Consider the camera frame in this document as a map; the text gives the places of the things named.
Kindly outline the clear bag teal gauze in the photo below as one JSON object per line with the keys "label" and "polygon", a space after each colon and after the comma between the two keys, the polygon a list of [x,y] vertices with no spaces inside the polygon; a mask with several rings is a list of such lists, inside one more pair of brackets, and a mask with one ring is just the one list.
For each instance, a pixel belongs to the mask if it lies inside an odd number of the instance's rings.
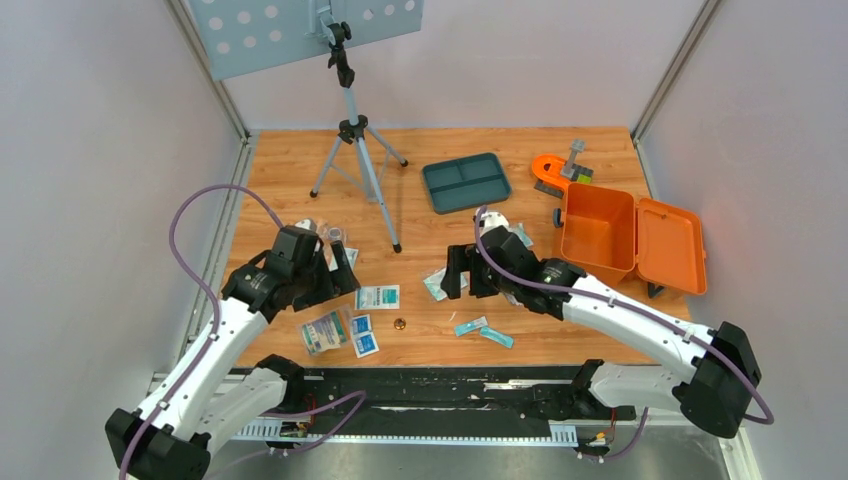
{"label": "clear bag teal gauze", "polygon": [[447,299],[447,293],[441,286],[445,274],[446,268],[442,267],[439,270],[428,273],[423,279],[425,288],[429,292],[431,298],[436,302]]}

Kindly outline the teal sachet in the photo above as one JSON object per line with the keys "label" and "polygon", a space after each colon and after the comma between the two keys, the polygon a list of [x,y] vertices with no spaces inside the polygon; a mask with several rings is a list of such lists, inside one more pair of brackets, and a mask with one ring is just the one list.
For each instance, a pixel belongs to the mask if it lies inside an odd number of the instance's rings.
{"label": "teal sachet", "polygon": [[475,330],[481,329],[488,325],[488,320],[485,316],[478,317],[474,320],[458,324],[454,327],[454,333],[457,337],[467,335]]}
{"label": "teal sachet", "polygon": [[484,326],[480,329],[480,335],[508,349],[511,349],[514,346],[514,339],[511,336],[488,326]]}

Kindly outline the teal divided tray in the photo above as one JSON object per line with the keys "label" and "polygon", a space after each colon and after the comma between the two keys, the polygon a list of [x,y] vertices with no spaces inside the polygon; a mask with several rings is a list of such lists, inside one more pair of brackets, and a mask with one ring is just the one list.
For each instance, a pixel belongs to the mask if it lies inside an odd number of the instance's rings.
{"label": "teal divided tray", "polygon": [[431,207],[439,215],[502,202],[512,194],[506,172],[491,152],[426,165],[421,174]]}

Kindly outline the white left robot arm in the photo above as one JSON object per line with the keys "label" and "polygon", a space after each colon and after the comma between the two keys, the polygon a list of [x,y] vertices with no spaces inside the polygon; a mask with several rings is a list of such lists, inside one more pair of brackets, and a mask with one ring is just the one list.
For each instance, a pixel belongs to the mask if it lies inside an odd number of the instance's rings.
{"label": "white left robot arm", "polygon": [[234,388],[215,393],[252,341],[286,309],[299,312],[355,292],[342,241],[329,246],[313,230],[279,230],[272,247],[234,270],[211,320],[164,382],[134,410],[116,409],[105,432],[122,479],[200,479],[212,457],[262,413],[298,411],[304,369],[279,355],[256,364]]}

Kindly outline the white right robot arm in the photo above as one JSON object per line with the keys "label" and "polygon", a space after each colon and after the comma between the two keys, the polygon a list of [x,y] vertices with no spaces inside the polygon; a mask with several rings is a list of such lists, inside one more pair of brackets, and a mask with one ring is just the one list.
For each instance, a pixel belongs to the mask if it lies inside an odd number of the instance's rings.
{"label": "white right robot arm", "polygon": [[653,367],[587,363],[588,379],[570,392],[584,417],[629,405],[677,410],[721,438],[735,437],[744,421],[774,421],[757,391],[762,375],[749,338],[733,323],[711,328],[665,314],[574,264],[538,258],[505,226],[480,227],[474,242],[448,246],[441,284],[448,298],[460,297],[463,273],[476,298],[505,294],[533,313],[601,332],[655,361]]}

